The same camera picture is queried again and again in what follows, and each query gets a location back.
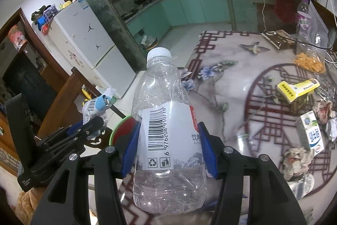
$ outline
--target black cable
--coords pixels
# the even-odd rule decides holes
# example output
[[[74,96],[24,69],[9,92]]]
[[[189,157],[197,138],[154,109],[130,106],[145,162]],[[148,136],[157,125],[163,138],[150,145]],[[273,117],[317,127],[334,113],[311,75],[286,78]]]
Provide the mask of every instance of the black cable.
[[[282,37],[282,38],[285,38],[285,39],[288,39],[288,40],[291,40],[291,41],[294,41],[294,42],[298,42],[298,43],[302,43],[302,44],[314,46],[314,47],[316,47],[316,48],[318,48],[318,49],[322,49],[322,50],[331,50],[331,49],[334,47],[334,45],[332,45],[330,48],[323,48],[323,47],[316,46],[316,45],[311,44],[311,43],[303,42],[303,41],[298,40],[298,39],[287,38],[287,37],[281,36],[280,34],[278,34],[278,35],[279,35],[280,37]]]

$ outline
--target dining table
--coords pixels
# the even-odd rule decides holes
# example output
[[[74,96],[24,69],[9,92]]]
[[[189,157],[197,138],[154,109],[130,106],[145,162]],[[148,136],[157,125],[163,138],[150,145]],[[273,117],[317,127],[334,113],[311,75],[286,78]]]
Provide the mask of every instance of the dining table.
[[[309,95],[306,103],[294,112],[284,100],[275,100],[279,96],[276,86],[281,81],[296,84],[314,77],[333,88],[337,81],[336,67],[326,63],[324,74],[305,70],[294,63],[294,49],[279,50],[260,33],[204,31],[199,38],[185,67],[191,73],[183,78],[183,81],[193,80],[189,81],[188,95],[197,121],[202,121],[208,132],[218,136],[225,146],[246,156],[267,154],[282,171],[284,154],[301,145],[296,127],[299,116],[312,110],[320,96]],[[255,45],[261,50],[256,51],[257,47],[253,50]],[[336,92],[333,89],[331,95],[333,110],[337,110]],[[321,222],[331,210],[337,192],[337,146],[328,139],[324,129],[321,126],[325,148],[309,165],[314,186],[298,200],[309,225]],[[208,174],[207,196],[201,209],[175,216],[155,216],[134,205],[133,172],[134,169],[119,187],[128,224],[210,224],[221,181]],[[248,209],[249,176],[244,179],[242,225]]]

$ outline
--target blue gripper pad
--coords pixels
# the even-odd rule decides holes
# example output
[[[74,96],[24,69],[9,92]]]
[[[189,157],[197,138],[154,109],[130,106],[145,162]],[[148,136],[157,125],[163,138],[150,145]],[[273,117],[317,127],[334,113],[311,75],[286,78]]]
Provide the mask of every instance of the blue gripper pad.
[[[204,131],[200,123],[198,123],[198,130],[201,140],[201,147],[203,149],[203,158],[205,160],[207,171],[212,175],[213,178],[217,178],[218,169],[216,167],[216,155],[212,149],[212,145],[209,140],[210,134]]]
[[[130,133],[131,135],[130,142],[127,145],[123,154],[123,162],[121,169],[121,174],[123,177],[125,177],[131,171],[132,165],[134,163],[134,158],[136,156],[138,147],[140,125],[141,125],[140,122],[136,122],[135,126],[133,127],[132,132]]]

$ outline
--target yellow carton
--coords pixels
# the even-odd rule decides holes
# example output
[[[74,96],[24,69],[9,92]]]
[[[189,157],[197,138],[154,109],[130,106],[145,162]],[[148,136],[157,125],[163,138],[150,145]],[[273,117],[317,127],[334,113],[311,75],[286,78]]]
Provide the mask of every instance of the yellow carton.
[[[282,81],[276,86],[289,103],[292,103],[296,98],[309,93],[320,86],[320,83],[315,78],[308,79],[301,83],[292,85]]]

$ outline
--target metal screw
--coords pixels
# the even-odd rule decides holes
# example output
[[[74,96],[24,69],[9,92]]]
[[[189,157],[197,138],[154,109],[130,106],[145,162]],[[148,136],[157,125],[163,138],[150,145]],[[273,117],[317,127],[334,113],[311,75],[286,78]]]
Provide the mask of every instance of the metal screw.
[[[114,146],[108,146],[106,147],[106,152],[107,153],[113,153],[115,151],[115,147]]]
[[[234,152],[234,149],[232,147],[227,146],[223,149],[223,151],[227,154],[231,154]]]
[[[70,159],[70,160],[76,160],[76,159],[77,159],[77,154],[71,154],[71,155],[69,156],[69,159]]]
[[[262,154],[262,155],[260,155],[260,159],[263,160],[263,161],[268,161],[269,156],[267,156],[266,154]]]

